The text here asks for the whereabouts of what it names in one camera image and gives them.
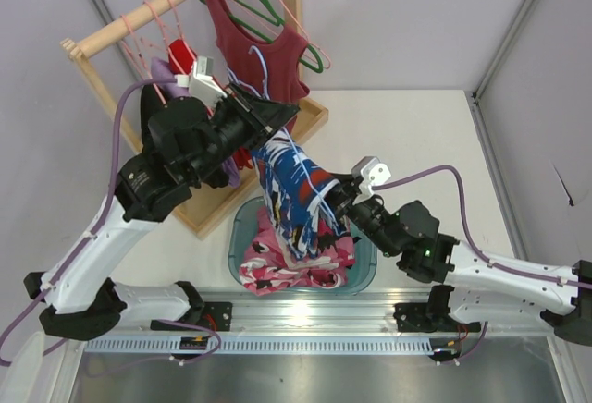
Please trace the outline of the blue patterned trousers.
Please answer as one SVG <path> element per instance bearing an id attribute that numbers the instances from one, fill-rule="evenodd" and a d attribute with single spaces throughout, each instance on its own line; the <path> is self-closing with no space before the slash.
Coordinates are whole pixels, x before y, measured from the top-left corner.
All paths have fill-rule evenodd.
<path id="1" fill-rule="evenodd" d="M 300 146 L 296 144 L 296 147 L 314 186 L 326 200 L 326 195 L 338 181 L 309 158 Z M 262 147 L 252 151 L 251 157 L 272 227 L 296 259 L 318 256 L 321 223 L 327 224 L 338 237 L 346 232 L 341 220 L 337 218 L 339 224 L 336 226 L 320 209 L 319 200 L 309 187 L 282 129 Z"/>

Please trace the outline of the light blue wire hanger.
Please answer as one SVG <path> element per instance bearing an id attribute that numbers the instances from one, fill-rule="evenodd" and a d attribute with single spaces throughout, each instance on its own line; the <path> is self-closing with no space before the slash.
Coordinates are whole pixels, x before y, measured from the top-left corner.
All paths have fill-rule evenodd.
<path id="1" fill-rule="evenodd" d="M 249 55 L 256 54 L 258 57 L 258 60 L 260 62 L 261 68 L 263 70 L 263 80 L 262 80 L 263 92 L 260 93 L 258 90 L 256 90 L 254 88 L 254 86 L 247 84 L 244 81 L 242 81 L 241 79 L 239 79 L 236 76 L 236 73 L 230 67 L 227 68 L 228 80 L 230 83 L 233 83 L 237 86 L 242 87 L 243 89 L 250 91 L 252 93 L 252 95 L 254 95 L 258 98 L 261 98 L 265 101 L 270 101 L 271 98 L 269 96 L 269 91 L 268 91 L 268 77 L 269 77 L 269 75 L 268 75 L 268 69 L 267 69 L 267 64 L 266 64 L 265 58 L 264 58 L 262 52 L 260 51 L 260 49 L 255 45 L 252 45 L 249 48 L 248 54 Z M 337 226 L 339 224 L 339 220 L 336 218 L 334 213 L 330 210 L 328 203 L 325 201 L 325 199 L 321 195 L 320 191 L 314 186 L 312 179 L 311 179 L 311 174 L 310 174 L 309 170 L 307 169 L 307 167 L 305 166 L 302 158 L 300 157 L 300 154 L 297 150 L 296 144 L 293 141 L 290 133 L 287 131 L 286 128 L 283 128 L 282 130 L 284 131 L 287 138 L 289 139 L 290 147 L 295 153 L 297 162 L 300 165 L 300 167 L 302 168 L 302 171 L 306 177 L 309 187 L 312 189 L 313 193 L 315 194 L 315 197 L 319 200 L 320 209 L 328 216 L 330 221 Z"/>

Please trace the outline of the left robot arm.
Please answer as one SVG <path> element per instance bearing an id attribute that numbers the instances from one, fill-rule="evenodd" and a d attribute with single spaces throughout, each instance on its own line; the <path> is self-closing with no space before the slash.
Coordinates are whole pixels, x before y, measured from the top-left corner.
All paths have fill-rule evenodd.
<path id="1" fill-rule="evenodd" d="M 142 114 L 142 150 L 110 175 L 102 210 L 54 269 L 27 274 L 49 336 L 89 341 L 116 327 L 189 328 L 205 303 L 189 281 L 131 287 L 111 274 L 128 252 L 202 185 L 225 187 L 222 164 L 238 149 L 266 144 L 298 114 L 296 104 L 264 100 L 231 85 L 214 109 L 173 98 Z"/>

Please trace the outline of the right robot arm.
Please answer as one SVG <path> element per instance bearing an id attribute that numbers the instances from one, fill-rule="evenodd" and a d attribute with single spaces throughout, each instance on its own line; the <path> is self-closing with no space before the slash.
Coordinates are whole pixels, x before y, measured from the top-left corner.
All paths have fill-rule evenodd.
<path id="1" fill-rule="evenodd" d="M 477 248 L 471 236 L 458 239 L 420 201 L 390 212 L 378 190 L 355 175 L 337 176 L 327 195 L 336 217 L 346 217 L 411 279 L 431 285 L 419 320 L 431 324 L 549 326 L 558 338 L 591 344 L 591 264 L 532 263 Z"/>

